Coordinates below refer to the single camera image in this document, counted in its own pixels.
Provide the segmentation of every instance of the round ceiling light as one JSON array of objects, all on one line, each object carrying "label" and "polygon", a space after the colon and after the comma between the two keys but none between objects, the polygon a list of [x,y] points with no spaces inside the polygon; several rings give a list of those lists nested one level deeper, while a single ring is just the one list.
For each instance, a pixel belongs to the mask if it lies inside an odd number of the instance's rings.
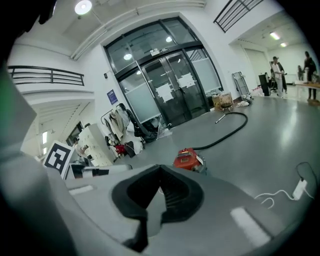
[{"label": "round ceiling light", "polygon": [[128,54],[124,55],[123,58],[124,58],[126,61],[128,61],[128,60],[130,60],[130,59],[132,58],[132,55],[131,55],[130,53],[128,53]]},{"label": "round ceiling light", "polygon": [[84,15],[92,8],[92,3],[89,0],[80,0],[74,7],[74,11],[78,15]]}]

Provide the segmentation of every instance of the black hose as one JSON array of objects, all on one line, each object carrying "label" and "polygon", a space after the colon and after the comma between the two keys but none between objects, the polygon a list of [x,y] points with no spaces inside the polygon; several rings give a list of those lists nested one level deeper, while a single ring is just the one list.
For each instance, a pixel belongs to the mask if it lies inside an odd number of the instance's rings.
[{"label": "black hose", "polygon": [[193,147],[193,149],[194,149],[194,150],[205,150],[205,149],[211,148],[211,147],[213,147],[214,145],[217,145],[218,143],[224,141],[226,138],[230,137],[232,134],[235,134],[237,131],[241,130],[241,129],[248,123],[248,117],[247,117],[246,114],[240,113],[240,112],[228,112],[228,113],[226,113],[225,115],[230,115],[230,114],[238,114],[238,115],[244,116],[244,117],[245,117],[244,123],[243,123],[242,125],[240,125],[237,129],[235,129],[234,131],[230,132],[230,133],[227,134],[226,136],[218,139],[218,140],[215,141],[214,143],[211,143],[211,144],[206,145],[206,146]]}]

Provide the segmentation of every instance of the power strip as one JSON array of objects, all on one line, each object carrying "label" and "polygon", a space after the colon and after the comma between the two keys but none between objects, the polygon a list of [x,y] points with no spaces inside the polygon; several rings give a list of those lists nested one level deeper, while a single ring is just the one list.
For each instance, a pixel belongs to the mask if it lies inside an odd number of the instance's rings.
[{"label": "power strip", "polygon": [[299,200],[302,196],[302,194],[304,193],[306,187],[307,187],[307,181],[305,179],[300,179],[298,182],[298,185],[296,186],[295,190],[293,191],[293,198],[295,200]]}]

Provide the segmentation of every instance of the black cable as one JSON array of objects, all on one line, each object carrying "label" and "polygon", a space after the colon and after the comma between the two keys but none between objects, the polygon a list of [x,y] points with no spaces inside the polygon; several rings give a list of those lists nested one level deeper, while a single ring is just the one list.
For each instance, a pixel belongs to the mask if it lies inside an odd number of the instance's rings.
[{"label": "black cable", "polygon": [[193,147],[194,150],[205,150],[205,149],[208,149],[208,148],[211,148],[213,147],[214,145],[217,145],[218,143],[224,141],[226,138],[230,137],[231,135],[235,134],[237,131],[241,130],[248,122],[248,117],[246,114],[244,113],[240,113],[240,112],[228,112],[226,113],[225,115],[230,115],[230,114],[238,114],[238,115],[241,115],[241,116],[244,116],[245,117],[245,121],[242,125],[240,125],[237,129],[235,129],[234,131],[230,132],[229,134],[227,134],[226,136],[218,139],[217,141],[209,144],[209,145],[206,145],[206,146],[200,146],[200,147]]},{"label": "black cable", "polygon": [[298,166],[303,165],[303,164],[309,165],[309,167],[310,167],[310,169],[311,169],[311,172],[312,172],[312,174],[313,174],[313,176],[314,176],[315,185],[316,185],[316,189],[317,189],[317,188],[318,188],[318,179],[317,179],[317,176],[316,176],[316,174],[315,174],[315,172],[314,172],[314,169],[312,168],[312,166],[311,166],[311,164],[310,164],[309,162],[300,162],[300,163],[298,163],[298,164],[296,165],[296,167],[295,167],[296,172],[298,173],[298,175],[299,175],[299,177],[300,177],[301,179],[305,180],[305,178],[300,175],[299,170],[298,170]]}]

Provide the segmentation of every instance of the wooden table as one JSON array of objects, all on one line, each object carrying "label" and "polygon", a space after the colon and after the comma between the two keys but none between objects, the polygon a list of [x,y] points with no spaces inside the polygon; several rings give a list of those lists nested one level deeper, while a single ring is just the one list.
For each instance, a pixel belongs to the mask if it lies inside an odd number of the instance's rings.
[{"label": "wooden table", "polygon": [[320,84],[319,83],[304,83],[303,81],[295,81],[296,85],[296,98],[299,99],[299,89],[300,88],[311,88],[320,90]]}]

